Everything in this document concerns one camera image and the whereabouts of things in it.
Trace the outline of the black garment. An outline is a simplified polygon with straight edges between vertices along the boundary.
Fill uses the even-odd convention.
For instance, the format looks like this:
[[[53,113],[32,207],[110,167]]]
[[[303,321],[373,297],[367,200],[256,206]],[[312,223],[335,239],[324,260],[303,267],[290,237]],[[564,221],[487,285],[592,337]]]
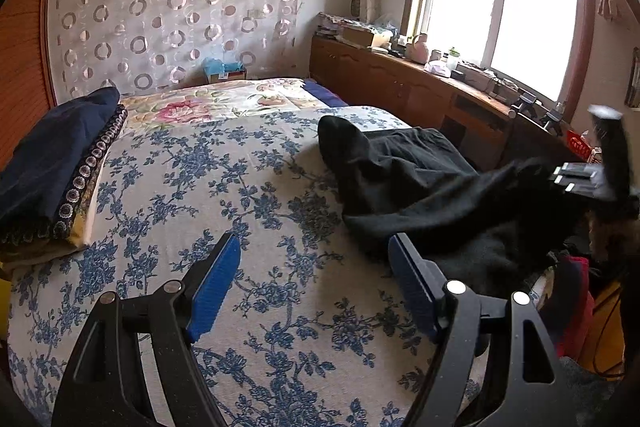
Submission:
[[[435,129],[361,131],[337,116],[319,120],[318,140],[346,228],[376,262],[405,233],[447,279],[506,297],[585,231],[585,209],[551,183],[543,160],[477,172]]]

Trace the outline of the blue floral white bedspread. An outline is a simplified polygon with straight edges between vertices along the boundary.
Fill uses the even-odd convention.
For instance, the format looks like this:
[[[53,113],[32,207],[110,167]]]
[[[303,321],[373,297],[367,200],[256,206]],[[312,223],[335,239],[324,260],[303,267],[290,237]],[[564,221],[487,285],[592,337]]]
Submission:
[[[433,348],[383,265],[352,241],[306,109],[124,132],[93,240],[14,273],[10,381],[49,425],[93,305],[179,280],[224,233],[240,264],[198,367],[233,426],[398,426]]]

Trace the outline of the red bag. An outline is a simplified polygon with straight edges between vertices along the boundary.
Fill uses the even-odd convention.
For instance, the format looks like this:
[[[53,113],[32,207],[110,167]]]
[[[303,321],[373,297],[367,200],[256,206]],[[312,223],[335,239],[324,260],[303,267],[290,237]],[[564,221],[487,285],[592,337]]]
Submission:
[[[589,261],[582,257],[563,257],[554,272],[550,303],[544,308],[544,323],[559,358],[579,358],[591,327],[593,308]]]

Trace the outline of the wooden sideboard cabinet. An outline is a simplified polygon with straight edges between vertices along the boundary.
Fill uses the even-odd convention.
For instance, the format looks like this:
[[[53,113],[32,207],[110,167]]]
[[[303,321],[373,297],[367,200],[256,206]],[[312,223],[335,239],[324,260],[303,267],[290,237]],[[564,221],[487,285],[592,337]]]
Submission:
[[[579,158],[564,138],[467,84],[424,72],[416,64],[315,36],[310,75],[350,105],[387,110],[412,127],[442,132],[477,170],[514,159],[544,158],[552,165]]]

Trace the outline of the orange bag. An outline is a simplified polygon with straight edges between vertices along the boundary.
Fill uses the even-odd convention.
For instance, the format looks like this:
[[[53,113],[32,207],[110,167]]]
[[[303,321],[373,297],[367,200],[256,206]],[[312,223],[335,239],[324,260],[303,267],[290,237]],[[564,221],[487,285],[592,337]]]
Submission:
[[[580,366],[608,381],[622,379],[625,373],[620,295],[622,288],[614,282],[597,297],[591,325],[578,358]]]

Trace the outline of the patterned folded cloth stack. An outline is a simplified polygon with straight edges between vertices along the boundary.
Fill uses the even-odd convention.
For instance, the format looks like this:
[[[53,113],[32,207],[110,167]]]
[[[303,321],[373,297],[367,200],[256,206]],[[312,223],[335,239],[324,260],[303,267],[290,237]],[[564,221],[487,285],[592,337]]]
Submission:
[[[127,116],[125,106],[118,104],[113,116],[80,156],[50,225],[32,235],[23,234],[19,239],[2,237],[1,263],[6,269],[38,265],[89,246],[104,161]]]

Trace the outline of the pink floral blanket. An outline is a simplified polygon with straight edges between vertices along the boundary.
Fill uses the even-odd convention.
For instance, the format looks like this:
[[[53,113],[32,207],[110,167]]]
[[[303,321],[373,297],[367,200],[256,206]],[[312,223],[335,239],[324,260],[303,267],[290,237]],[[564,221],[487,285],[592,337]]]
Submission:
[[[325,108],[298,78],[233,80],[122,99],[133,132],[219,119]]]

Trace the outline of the navy folded cloth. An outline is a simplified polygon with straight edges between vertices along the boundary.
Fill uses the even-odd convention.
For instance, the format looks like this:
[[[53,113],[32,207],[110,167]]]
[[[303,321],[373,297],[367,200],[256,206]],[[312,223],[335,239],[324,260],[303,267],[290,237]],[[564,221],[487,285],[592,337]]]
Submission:
[[[1,171],[1,226],[11,233],[50,225],[67,185],[114,116],[119,91],[105,87],[56,106],[14,148]]]

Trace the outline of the teal tissue box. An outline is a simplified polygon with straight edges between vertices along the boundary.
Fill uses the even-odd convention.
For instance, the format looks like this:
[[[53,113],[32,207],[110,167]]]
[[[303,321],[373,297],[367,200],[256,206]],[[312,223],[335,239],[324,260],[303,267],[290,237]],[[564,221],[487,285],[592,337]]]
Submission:
[[[246,69],[242,62],[224,62],[209,57],[203,61],[202,69],[208,83],[246,79]]]

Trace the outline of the dark blue blanket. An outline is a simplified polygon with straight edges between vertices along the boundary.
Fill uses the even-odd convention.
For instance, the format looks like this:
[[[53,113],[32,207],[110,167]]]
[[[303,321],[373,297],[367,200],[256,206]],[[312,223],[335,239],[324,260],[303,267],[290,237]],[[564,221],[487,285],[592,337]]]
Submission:
[[[305,79],[303,82],[303,89],[318,98],[318,100],[328,107],[346,107],[347,103],[343,101],[338,95],[333,93],[326,87],[321,86],[320,83],[315,82],[312,79]]]

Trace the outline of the pink ceramic jar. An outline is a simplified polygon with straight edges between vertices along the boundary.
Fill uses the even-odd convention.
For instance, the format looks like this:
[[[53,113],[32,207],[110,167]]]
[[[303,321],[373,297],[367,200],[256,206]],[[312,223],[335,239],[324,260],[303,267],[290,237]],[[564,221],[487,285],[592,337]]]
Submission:
[[[425,65],[429,57],[430,51],[427,47],[427,34],[425,32],[408,39],[405,58],[408,58],[413,63]]]

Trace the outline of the cardboard box on cabinet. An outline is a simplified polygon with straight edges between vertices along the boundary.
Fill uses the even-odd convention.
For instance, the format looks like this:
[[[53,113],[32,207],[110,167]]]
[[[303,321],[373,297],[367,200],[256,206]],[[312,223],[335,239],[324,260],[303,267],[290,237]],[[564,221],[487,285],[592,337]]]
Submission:
[[[360,48],[386,48],[393,38],[390,30],[377,30],[362,26],[344,26],[341,37]]]

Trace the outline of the wooden headboard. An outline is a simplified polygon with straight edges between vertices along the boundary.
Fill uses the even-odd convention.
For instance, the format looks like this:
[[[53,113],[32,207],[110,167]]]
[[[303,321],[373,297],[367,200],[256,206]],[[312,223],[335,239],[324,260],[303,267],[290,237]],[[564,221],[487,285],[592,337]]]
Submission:
[[[1,7],[0,162],[55,106],[48,52],[48,0]]]

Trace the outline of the circle patterned sheer curtain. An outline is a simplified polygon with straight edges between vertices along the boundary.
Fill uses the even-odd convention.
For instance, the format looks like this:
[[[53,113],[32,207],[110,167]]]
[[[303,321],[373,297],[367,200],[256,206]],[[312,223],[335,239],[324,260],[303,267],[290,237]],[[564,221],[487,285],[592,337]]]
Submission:
[[[104,86],[123,95],[189,86],[206,63],[252,78],[299,70],[304,0],[49,0],[49,60],[59,102]]]

